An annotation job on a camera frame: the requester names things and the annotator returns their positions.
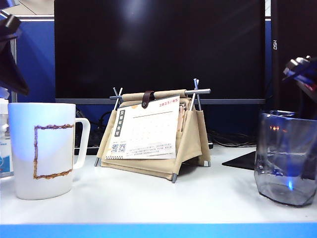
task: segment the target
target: brown square design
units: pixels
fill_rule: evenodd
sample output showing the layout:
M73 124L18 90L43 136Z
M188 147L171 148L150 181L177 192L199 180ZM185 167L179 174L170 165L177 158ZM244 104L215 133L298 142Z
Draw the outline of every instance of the brown square design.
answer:
M67 129L67 128L73 128L74 125L70 125L70 124L65 124L65 125L47 125L47 126L35 126L34 127L34 149L35 149L35 155L34 155L34 172L33 172L33 178L34 179L41 179L41 178L45 178L45 179L53 179L55 177L58 176L65 176L67 174L69 174L73 168L67 170L67 171L63 171L57 174L51 174L51 175L37 175L37 169L38 169L38 130L45 130L45 129L52 129L52 130L56 130L56 129Z

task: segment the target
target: white mug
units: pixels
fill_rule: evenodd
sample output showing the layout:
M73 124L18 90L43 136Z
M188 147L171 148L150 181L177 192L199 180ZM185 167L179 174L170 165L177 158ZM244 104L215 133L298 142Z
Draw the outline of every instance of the white mug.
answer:
M70 191L73 169L85 161L88 120L75 118L75 104L10 103L8 110L17 197L36 200ZM83 133L74 164L76 122L83 124Z

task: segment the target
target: blue light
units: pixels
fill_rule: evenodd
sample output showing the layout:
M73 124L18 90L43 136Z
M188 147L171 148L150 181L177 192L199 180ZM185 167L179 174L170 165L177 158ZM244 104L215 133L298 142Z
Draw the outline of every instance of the blue light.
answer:
M293 191L293 183L292 183L292 181L288 182L288 188L289 188L289 190Z

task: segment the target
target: brown leather strap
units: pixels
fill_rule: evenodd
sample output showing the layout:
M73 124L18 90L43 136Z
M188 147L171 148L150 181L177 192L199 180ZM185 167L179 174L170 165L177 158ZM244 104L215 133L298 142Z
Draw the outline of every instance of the brown leather strap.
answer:
M142 108L147 108L150 101L154 100L154 91L145 91L142 99Z

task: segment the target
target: monitor stand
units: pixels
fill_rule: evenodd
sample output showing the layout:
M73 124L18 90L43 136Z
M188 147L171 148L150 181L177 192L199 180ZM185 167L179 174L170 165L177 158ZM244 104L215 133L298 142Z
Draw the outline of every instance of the monitor stand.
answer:
M233 160L222 163L225 166L231 166L236 168L242 168L247 170L254 170L254 161L255 161L256 152L253 151L249 154L242 155Z

